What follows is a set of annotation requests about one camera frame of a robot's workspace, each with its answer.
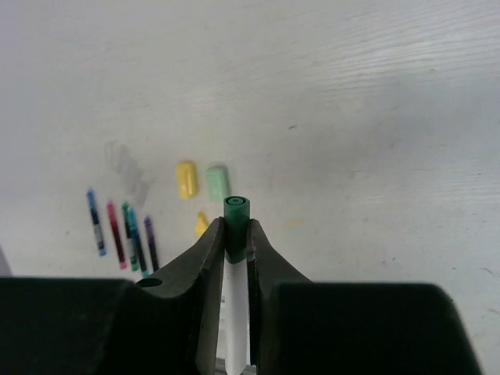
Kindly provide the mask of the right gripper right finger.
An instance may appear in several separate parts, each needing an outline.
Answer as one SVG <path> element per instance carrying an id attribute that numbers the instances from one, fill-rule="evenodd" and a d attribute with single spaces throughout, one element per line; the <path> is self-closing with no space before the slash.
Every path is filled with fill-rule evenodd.
<path id="1" fill-rule="evenodd" d="M 260 374 L 479 374 L 452 299 L 425 283 L 314 282 L 248 227 L 250 360 Z"/>

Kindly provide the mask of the yellow marker cap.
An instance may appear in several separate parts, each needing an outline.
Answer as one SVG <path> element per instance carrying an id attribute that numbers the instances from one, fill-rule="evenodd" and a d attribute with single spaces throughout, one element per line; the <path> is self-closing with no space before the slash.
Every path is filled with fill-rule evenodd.
<path id="1" fill-rule="evenodd" d="M 179 162 L 175 168 L 179 196 L 190 199 L 198 193 L 196 165 L 192 161 Z"/>

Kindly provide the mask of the red pen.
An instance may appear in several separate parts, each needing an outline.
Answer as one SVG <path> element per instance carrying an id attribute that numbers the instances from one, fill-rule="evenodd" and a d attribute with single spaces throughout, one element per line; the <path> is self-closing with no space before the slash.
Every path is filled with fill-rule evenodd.
<path id="1" fill-rule="evenodd" d="M 110 227 L 112 230 L 112 236 L 113 236 L 113 240 L 114 240 L 114 243 L 116 246 L 116 254 L 118 257 L 118 261 L 119 261 L 119 267 L 121 270 L 124 270 L 127 268 L 127 262 L 125 259 L 123 245 L 122 245 L 122 241 L 121 241 L 121 237 L 120 237 L 118 220 L 116 217 L 116 209 L 115 209 L 115 206 L 111 200 L 109 200 L 106 204 L 106 212 L 108 214 L 109 223 L 110 223 Z"/>

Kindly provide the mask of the green pen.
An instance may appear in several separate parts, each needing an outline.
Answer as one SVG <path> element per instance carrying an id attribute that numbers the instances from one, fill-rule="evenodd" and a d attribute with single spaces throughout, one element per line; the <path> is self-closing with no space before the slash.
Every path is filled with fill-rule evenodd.
<path id="1" fill-rule="evenodd" d="M 124 221 L 125 232 L 126 232 L 127 254 L 128 254 L 129 259 L 130 259 L 130 268 L 132 269 L 133 272 L 136 272 L 138 270 L 138 260 L 137 260 L 136 252 L 134 250 L 134 240 L 133 240 L 132 234 L 130 232 L 130 224 L 128 221 L 128 209 L 129 209 L 128 202 L 124 202 L 121 205 L 121 211 L 122 211 L 122 215 L 123 215 L 123 221 Z"/>

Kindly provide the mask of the dark blue pen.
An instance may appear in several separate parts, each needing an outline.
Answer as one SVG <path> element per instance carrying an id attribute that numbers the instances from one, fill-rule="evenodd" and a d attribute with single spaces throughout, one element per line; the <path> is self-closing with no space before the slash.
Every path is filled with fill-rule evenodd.
<path id="1" fill-rule="evenodd" d="M 131 237 L 133 240 L 134 250 L 136 253 L 136 257 L 139 263 L 139 267 L 141 269 L 141 273 L 143 277 L 148 277 L 148 267 L 145 261 L 145 255 L 141 244 L 140 231 L 138 228 L 138 223 L 135 215 L 135 211 L 131 206 L 127 209 L 127 219 L 130 227 Z"/>

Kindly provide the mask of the yellow highlighter body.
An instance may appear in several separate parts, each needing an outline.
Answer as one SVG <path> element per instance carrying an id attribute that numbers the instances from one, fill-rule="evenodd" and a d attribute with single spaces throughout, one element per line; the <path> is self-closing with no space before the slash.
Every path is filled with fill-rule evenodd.
<path id="1" fill-rule="evenodd" d="M 210 222 L 203 212 L 199 212 L 195 223 L 195 235 L 200 238 L 208 229 Z"/>

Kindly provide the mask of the dark green marker cap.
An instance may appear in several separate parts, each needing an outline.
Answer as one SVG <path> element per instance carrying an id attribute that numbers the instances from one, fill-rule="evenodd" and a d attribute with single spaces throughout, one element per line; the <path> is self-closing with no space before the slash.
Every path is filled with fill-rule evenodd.
<path id="1" fill-rule="evenodd" d="M 226 258 L 231 264 L 246 259 L 246 238 L 250 221 L 250 201 L 241 196 L 229 196 L 223 201 L 226 228 Z"/>

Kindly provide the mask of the light green marker cap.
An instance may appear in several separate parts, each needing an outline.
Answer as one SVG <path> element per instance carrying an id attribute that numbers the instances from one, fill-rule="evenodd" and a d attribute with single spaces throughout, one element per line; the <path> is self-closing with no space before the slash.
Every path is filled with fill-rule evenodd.
<path id="1" fill-rule="evenodd" d="M 210 200 L 223 201 L 230 196 L 230 180 L 224 165 L 210 166 L 205 173 Z"/>

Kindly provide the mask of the dark green marker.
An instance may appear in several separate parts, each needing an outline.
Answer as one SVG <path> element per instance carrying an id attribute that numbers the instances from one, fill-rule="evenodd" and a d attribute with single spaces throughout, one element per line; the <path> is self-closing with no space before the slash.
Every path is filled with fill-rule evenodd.
<path id="1" fill-rule="evenodd" d="M 248 276 L 246 261 L 224 261 L 225 368 L 227 374 L 242 374 L 247 365 Z"/>

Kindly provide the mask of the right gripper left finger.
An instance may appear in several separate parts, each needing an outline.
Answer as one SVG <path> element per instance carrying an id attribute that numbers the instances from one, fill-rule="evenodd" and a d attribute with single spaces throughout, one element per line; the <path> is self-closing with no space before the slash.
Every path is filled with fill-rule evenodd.
<path id="1" fill-rule="evenodd" d="M 212 374 L 225 230 L 138 282 L 1 280 L 4 374 Z"/>

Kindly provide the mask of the purple pen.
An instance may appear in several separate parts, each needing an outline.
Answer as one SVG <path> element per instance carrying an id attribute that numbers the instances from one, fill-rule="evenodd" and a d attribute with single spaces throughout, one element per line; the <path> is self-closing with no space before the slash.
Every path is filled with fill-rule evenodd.
<path id="1" fill-rule="evenodd" d="M 155 234 L 152 225 L 152 219 L 150 216 L 146 216 L 144 218 L 145 232 L 148 241 L 148 249 L 150 253 L 150 258 L 152 261 L 153 271 L 157 271 L 159 269 L 159 260 L 156 251 L 156 243 L 155 243 Z"/>

